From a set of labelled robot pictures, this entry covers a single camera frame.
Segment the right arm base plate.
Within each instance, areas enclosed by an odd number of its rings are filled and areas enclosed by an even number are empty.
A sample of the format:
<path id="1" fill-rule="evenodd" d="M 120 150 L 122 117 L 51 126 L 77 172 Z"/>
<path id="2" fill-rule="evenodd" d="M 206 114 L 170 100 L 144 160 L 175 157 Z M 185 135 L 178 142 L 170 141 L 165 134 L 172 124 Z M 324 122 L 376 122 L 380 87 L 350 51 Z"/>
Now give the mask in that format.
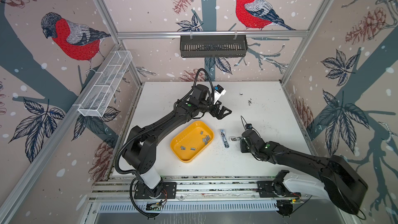
<path id="1" fill-rule="evenodd" d="M 283 183 L 274 181 L 257 181 L 257 190 L 260 198 L 300 198 L 298 192 L 290 192 Z"/>

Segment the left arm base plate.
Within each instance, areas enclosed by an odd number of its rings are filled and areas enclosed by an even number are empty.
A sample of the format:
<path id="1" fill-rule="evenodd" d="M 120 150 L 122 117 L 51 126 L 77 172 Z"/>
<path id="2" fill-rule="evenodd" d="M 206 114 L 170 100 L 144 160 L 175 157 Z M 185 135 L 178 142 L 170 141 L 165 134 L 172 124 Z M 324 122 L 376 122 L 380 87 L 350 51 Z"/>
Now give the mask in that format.
<path id="1" fill-rule="evenodd" d="M 134 199 L 150 200 L 150 199 L 175 199 L 177 191 L 176 182 L 161 181 L 153 189 L 150 189 L 144 183 L 138 182 L 134 189 Z"/>

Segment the yellow plastic tray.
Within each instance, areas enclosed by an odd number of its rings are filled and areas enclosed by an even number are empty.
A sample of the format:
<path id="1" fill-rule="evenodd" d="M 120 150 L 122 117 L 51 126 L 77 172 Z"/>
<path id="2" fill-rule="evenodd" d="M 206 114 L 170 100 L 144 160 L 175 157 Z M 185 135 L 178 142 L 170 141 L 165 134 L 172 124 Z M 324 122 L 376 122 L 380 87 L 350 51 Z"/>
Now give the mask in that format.
<path id="1" fill-rule="evenodd" d="M 204 130 L 205 134 L 200 135 L 199 131 Z M 211 141 L 205 145 L 202 138 L 211 136 Z M 170 144 L 174 155 L 184 163 L 190 163 L 196 158 L 214 139 L 213 130 L 202 121 L 195 121 L 176 135 Z"/>

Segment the aluminium mounting rail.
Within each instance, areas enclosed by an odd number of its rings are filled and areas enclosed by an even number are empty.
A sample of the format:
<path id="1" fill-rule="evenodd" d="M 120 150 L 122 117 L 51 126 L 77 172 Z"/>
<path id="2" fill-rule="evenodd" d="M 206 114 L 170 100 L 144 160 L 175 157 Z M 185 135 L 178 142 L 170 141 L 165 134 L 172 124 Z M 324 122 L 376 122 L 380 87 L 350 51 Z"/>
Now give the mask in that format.
<path id="1" fill-rule="evenodd" d="M 128 201 L 134 198 L 134 189 L 137 183 L 132 177 L 115 177 L 108 181 L 94 184 L 89 201 Z M 260 198 L 257 190 L 257 181 L 274 181 L 283 183 L 290 192 L 298 192 L 300 198 Z M 175 199 L 168 201 L 221 201 L 221 200 L 306 200 L 309 197 L 328 200 L 329 194 L 324 183 L 307 175 L 288 173 L 285 176 L 262 177 L 166 177 L 163 182 L 176 182 Z"/>

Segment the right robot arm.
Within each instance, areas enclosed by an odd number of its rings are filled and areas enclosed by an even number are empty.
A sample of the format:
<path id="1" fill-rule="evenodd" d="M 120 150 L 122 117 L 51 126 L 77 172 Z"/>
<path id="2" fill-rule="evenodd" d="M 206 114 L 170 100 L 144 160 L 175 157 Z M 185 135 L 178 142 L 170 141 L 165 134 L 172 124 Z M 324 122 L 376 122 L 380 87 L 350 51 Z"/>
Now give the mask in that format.
<path id="1" fill-rule="evenodd" d="M 254 129 L 246 129 L 239 140 L 242 153 L 287 167 L 273 180 L 257 182 L 260 197 L 310 195 L 329 200 L 348 214 L 360 213 L 368 185 L 343 158 L 312 156 L 276 142 L 265 142 Z"/>

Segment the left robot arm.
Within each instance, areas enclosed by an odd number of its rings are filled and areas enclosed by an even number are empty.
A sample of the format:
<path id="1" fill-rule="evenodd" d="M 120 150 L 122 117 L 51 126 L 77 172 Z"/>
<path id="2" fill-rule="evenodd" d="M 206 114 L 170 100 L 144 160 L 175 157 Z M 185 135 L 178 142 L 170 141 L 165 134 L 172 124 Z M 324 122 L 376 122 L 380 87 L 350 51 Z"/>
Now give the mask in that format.
<path id="1" fill-rule="evenodd" d="M 153 167 L 157 145 L 179 126 L 205 113 L 221 120 L 232 111 L 221 105 L 219 98 L 225 94 L 222 86 L 213 86 L 209 73 L 198 69 L 190 91 L 173 104 L 173 110 L 153 124 L 143 128 L 135 126 L 126 142 L 115 155 L 114 168 L 121 175 L 133 174 L 144 185 L 147 196 L 162 194 L 163 179 Z"/>

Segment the black wall basket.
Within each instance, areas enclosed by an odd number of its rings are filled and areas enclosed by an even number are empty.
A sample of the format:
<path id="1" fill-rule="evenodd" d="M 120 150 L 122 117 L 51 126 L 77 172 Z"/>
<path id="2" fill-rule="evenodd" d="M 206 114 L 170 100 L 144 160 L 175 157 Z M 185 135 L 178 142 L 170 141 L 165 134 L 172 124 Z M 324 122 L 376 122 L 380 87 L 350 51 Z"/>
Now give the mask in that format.
<path id="1" fill-rule="evenodd" d="M 183 58 L 238 58 L 248 50 L 245 35 L 181 36 L 180 55 Z"/>

